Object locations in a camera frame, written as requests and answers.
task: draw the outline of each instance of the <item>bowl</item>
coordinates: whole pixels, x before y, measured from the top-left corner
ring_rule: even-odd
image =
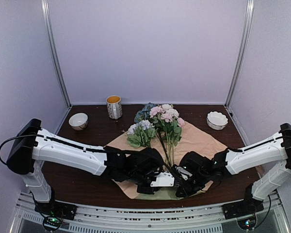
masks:
[[[74,130],[84,130],[87,126],[88,122],[88,116],[85,113],[77,113],[74,114],[72,117],[69,119],[69,125],[74,129]]]
[[[207,115],[207,124],[214,130],[222,130],[228,124],[228,118],[219,112],[210,112]]]

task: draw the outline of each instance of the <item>wooden tabletop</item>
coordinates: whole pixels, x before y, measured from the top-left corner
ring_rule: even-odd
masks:
[[[123,116],[119,120],[112,120],[108,117],[105,105],[73,106],[58,135],[85,144],[104,146],[133,124],[135,114],[142,107],[143,105],[123,105]],[[227,115],[223,106],[175,105],[175,108],[184,120],[223,144],[231,148],[243,147],[243,142],[230,119],[222,131],[215,131],[206,123],[206,116],[210,111],[219,111]],[[79,112],[86,113],[89,117],[88,127],[83,131],[75,131],[68,124],[69,118]],[[256,169],[251,168],[223,180],[219,186],[213,184],[207,193],[183,200],[131,200],[113,181],[77,168],[45,162],[43,173],[47,182],[54,188],[57,200],[117,208],[190,207],[239,200],[243,198],[245,188],[259,179]]]

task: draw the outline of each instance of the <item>white flower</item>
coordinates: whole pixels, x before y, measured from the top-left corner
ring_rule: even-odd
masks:
[[[171,106],[170,104],[163,104],[163,105],[162,105],[162,109],[163,109],[164,112],[165,112],[166,110],[168,110],[168,109],[171,109],[171,108],[173,108],[173,106]]]
[[[176,109],[170,108],[166,111],[167,114],[170,114],[171,116],[178,118],[179,117],[179,113]]]
[[[130,128],[128,129],[127,134],[135,134],[135,130],[136,130],[137,126],[138,126],[137,124],[131,125]]]
[[[140,121],[139,125],[143,128],[143,130],[150,129],[150,127],[151,127],[151,123],[148,120]]]

